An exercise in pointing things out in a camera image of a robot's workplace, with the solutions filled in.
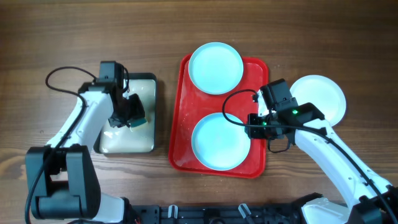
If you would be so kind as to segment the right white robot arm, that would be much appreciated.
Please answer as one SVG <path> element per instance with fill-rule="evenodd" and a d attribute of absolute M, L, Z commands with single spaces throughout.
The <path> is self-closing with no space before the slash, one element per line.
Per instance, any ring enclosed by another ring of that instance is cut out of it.
<path fill-rule="evenodd" d="M 338 205 L 321 195 L 306 199 L 298 208 L 305 223 L 397 223 L 397 187 L 340 139 L 316 105 L 298 105 L 290 95 L 279 101 L 259 93 L 252 98 L 268 113 L 249 114 L 249 137 L 287 138 L 319 165 L 345 201 Z"/>

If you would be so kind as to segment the light blue plate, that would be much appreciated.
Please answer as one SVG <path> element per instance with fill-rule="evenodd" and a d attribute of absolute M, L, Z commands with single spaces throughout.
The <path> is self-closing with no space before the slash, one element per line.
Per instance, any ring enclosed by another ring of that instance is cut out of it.
<path fill-rule="evenodd" d="M 232 114 L 212 113 L 194 127 L 192 151 L 201 164 L 211 170 L 236 168 L 247 158 L 251 140 L 242 121 Z"/>

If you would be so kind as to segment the white plate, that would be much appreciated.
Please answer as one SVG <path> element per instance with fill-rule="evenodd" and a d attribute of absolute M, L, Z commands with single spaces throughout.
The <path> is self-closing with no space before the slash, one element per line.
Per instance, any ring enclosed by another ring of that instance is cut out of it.
<path fill-rule="evenodd" d="M 321 75 L 299 78 L 290 87 L 299 105 L 312 103 L 331 126 L 338 124 L 346 113 L 346 98 L 342 89 L 331 79 Z"/>

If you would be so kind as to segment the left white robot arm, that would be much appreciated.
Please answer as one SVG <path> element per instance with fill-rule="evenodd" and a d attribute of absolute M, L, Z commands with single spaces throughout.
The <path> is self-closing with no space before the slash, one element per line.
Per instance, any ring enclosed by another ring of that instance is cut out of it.
<path fill-rule="evenodd" d="M 84 83 L 76 106 L 46 145 L 25 155 L 28 196 L 24 218 L 69 219 L 71 223 L 142 223 L 126 198 L 101 192 L 90 152 L 107 120 L 133 126 L 144 117 L 140 98 L 125 98 L 116 84 Z"/>

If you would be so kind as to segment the green yellow sponge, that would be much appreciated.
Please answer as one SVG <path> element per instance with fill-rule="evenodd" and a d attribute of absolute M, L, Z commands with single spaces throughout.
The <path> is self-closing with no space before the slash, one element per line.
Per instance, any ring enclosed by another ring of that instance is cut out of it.
<path fill-rule="evenodd" d="M 139 119 L 132 119 L 129 122 L 129 129 L 132 131 L 133 129 L 139 129 L 144 127 L 147 124 L 147 120 L 145 117 Z"/>

